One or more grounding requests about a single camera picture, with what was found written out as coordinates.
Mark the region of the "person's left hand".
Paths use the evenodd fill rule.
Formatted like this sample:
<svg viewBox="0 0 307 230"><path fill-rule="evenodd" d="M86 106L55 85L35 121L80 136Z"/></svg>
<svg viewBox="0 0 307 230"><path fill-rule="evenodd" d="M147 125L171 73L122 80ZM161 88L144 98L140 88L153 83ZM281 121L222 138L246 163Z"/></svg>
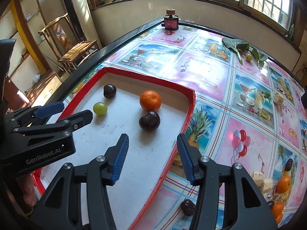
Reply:
<svg viewBox="0 0 307 230"><path fill-rule="evenodd" d="M37 197L34 189L34 179L31 173L17 178L18 184L23 191L23 199L25 203L31 207L37 202Z"/></svg>

